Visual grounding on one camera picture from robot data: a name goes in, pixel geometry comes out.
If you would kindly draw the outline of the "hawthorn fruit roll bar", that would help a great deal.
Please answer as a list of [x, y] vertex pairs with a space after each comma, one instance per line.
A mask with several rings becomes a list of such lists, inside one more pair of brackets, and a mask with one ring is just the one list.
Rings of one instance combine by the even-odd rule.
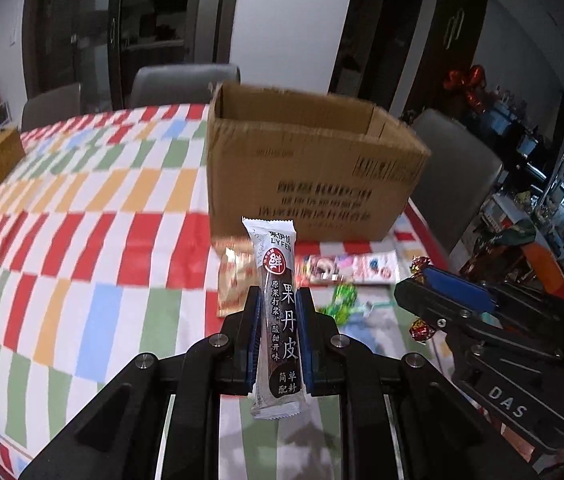
[[296, 309], [295, 241], [291, 220], [245, 218], [260, 289], [260, 350], [255, 419], [276, 420], [305, 409]]

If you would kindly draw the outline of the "grey chair left back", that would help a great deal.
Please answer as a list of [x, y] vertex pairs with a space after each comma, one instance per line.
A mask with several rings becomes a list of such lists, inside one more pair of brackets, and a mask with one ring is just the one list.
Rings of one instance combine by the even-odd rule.
[[62, 122], [82, 114], [80, 82], [67, 84], [27, 100], [21, 115], [21, 132]]

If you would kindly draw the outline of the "glass sliding door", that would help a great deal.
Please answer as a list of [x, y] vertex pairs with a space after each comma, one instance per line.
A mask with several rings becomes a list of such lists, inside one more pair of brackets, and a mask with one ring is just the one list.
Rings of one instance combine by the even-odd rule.
[[34, 98], [80, 84], [88, 112], [119, 110], [144, 66], [229, 62], [236, 0], [24, 0]]

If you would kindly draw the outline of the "grey chair right side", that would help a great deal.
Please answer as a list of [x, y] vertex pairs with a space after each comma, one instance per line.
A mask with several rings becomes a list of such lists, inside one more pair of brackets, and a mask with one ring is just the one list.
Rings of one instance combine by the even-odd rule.
[[424, 110], [412, 128], [431, 157], [411, 198], [442, 249], [452, 252], [491, 194], [502, 162], [484, 142], [437, 110]]

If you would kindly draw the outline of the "colourful striped tablecloth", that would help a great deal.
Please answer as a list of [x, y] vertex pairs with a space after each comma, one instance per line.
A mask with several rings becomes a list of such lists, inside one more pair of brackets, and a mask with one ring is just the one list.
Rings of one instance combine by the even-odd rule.
[[133, 356], [216, 333], [208, 107], [26, 132], [0, 184], [0, 478], [15, 479]]

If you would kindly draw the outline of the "open cardboard box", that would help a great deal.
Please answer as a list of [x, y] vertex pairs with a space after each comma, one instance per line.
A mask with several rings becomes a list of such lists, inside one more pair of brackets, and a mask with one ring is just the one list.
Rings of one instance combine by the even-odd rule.
[[252, 218], [291, 220], [307, 242], [384, 240], [430, 157], [371, 102], [224, 82], [207, 119], [210, 233], [241, 237]]

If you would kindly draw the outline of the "grey chair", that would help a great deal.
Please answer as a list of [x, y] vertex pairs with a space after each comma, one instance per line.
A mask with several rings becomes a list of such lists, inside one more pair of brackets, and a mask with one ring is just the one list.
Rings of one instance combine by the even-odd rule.
[[452, 252], [491, 194], [502, 162], [484, 142], [437, 110], [424, 110], [412, 128], [431, 157], [411, 198], [442, 249]]
[[126, 107], [209, 104], [216, 88], [227, 81], [241, 81], [234, 64], [145, 66], [134, 77]]
[[21, 115], [21, 132], [62, 122], [82, 114], [80, 82], [67, 84], [27, 100]]

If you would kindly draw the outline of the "tan snack packet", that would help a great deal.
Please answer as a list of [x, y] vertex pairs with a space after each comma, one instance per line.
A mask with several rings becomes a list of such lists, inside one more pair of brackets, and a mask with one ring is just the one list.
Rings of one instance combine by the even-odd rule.
[[220, 259], [217, 315], [225, 318], [244, 309], [249, 289], [259, 283], [259, 278], [253, 244], [249, 240], [219, 240], [215, 251]]

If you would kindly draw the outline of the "red gold wrapped candy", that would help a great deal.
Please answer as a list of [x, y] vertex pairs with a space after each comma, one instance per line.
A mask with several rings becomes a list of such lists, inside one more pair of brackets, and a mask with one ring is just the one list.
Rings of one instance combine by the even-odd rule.
[[419, 275], [427, 266], [432, 264], [431, 258], [427, 256], [416, 256], [410, 263], [410, 272], [412, 276]]

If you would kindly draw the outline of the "grey chair centre back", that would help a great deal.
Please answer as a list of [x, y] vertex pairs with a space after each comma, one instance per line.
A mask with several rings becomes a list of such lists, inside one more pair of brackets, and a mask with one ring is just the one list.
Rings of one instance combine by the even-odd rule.
[[126, 107], [209, 104], [216, 88], [227, 81], [241, 81], [234, 64], [145, 66], [134, 77]]

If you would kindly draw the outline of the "red foil balloons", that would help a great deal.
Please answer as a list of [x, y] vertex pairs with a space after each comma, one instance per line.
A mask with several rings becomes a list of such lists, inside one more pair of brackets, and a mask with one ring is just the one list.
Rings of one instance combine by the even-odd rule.
[[480, 64], [473, 65], [467, 72], [449, 70], [444, 81], [448, 91], [459, 91], [465, 97], [468, 106], [477, 114], [486, 110], [486, 73]]

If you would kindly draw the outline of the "red gold candy near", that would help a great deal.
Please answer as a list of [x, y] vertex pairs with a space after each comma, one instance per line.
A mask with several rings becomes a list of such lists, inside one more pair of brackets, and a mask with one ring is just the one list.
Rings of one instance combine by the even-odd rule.
[[414, 341], [425, 344], [435, 336], [436, 330], [422, 318], [416, 318], [409, 327], [409, 334]]

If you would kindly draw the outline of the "pink white snack packet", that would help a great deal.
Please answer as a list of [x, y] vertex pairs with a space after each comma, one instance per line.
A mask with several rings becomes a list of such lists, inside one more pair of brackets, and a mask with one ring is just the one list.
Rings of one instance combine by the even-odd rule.
[[396, 252], [296, 258], [298, 287], [327, 285], [393, 285], [400, 281]]

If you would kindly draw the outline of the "green lollipop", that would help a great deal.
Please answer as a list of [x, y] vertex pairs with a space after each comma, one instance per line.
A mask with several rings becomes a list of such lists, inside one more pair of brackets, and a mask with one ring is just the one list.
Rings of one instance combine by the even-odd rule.
[[339, 284], [334, 288], [331, 302], [318, 311], [332, 318], [338, 327], [347, 325], [351, 320], [368, 318], [375, 310], [391, 307], [390, 301], [360, 301], [358, 288], [352, 284]]

